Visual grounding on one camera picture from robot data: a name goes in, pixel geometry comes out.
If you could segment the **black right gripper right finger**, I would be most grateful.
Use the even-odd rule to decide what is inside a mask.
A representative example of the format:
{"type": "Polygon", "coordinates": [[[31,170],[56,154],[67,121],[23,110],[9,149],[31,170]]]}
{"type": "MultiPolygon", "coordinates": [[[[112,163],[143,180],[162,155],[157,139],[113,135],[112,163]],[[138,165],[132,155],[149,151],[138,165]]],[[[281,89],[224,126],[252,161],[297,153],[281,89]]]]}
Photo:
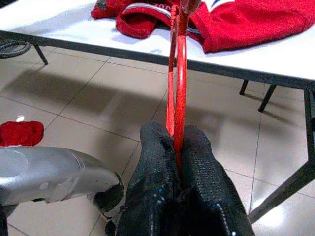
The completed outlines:
{"type": "Polygon", "coordinates": [[[238,192],[209,139],[185,127],[182,149],[187,230],[191,236],[255,236],[238,192]]]}

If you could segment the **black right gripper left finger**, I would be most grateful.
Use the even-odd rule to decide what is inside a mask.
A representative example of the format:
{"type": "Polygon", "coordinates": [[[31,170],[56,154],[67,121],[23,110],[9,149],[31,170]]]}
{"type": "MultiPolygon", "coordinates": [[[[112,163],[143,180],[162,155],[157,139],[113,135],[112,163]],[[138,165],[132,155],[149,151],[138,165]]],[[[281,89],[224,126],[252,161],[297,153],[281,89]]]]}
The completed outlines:
{"type": "Polygon", "coordinates": [[[141,127],[141,156],[128,183],[117,236],[177,236],[180,219],[173,139],[157,122],[141,127]]]}

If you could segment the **red hanger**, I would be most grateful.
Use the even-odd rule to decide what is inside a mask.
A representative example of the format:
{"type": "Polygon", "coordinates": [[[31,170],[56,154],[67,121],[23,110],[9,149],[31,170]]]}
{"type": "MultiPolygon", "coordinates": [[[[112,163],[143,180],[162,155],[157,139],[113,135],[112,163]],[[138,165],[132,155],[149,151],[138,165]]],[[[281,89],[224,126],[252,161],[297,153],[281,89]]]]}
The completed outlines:
{"type": "Polygon", "coordinates": [[[198,8],[200,2],[201,0],[180,0],[179,5],[171,8],[166,129],[173,137],[178,170],[182,169],[181,150],[186,116],[187,27],[190,14],[198,8]]]}

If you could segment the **small red cloth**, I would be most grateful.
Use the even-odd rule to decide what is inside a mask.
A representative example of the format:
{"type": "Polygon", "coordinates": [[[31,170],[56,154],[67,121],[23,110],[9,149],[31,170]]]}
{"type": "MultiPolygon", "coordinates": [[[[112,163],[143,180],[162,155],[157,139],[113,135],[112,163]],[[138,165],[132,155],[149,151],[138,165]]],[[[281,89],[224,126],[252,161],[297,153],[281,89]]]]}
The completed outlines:
{"type": "Polygon", "coordinates": [[[8,121],[0,125],[0,147],[35,146],[43,135],[44,126],[39,121],[8,121]]]}

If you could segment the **red shirt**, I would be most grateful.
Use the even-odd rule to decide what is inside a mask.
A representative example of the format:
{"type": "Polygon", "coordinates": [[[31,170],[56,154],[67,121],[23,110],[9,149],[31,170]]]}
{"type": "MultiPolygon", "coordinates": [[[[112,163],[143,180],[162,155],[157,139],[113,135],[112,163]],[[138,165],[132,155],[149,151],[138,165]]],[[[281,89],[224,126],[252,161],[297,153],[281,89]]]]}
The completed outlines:
{"type": "MultiPolygon", "coordinates": [[[[116,19],[117,30],[145,39],[158,23],[171,24],[180,0],[97,0],[94,19],[116,19]]],[[[205,53],[235,50],[302,33],[315,24],[315,0],[201,0],[187,35],[205,53]]]]}

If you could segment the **black metal table frame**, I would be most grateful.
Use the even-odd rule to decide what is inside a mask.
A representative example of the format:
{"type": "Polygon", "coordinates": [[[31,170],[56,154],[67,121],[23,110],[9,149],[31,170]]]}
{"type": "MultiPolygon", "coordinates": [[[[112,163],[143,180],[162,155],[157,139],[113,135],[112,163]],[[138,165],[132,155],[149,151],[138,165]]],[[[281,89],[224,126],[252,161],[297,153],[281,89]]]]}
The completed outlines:
{"type": "MultiPolygon", "coordinates": [[[[168,63],[170,50],[170,35],[164,29],[155,30],[145,40],[120,35],[114,29],[107,29],[102,39],[97,39],[95,33],[81,36],[57,31],[52,35],[40,35],[3,29],[0,29],[0,37],[161,65],[168,63]]],[[[311,67],[312,61],[315,61],[315,26],[286,39],[241,50],[205,54],[194,42],[188,47],[190,70],[302,89],[304,92],[308,161],[249,214],[251,223],[315,180],[312,127],[315,106],[311,104],[311,94],[315,93],[315,69],[311,67]]]]}

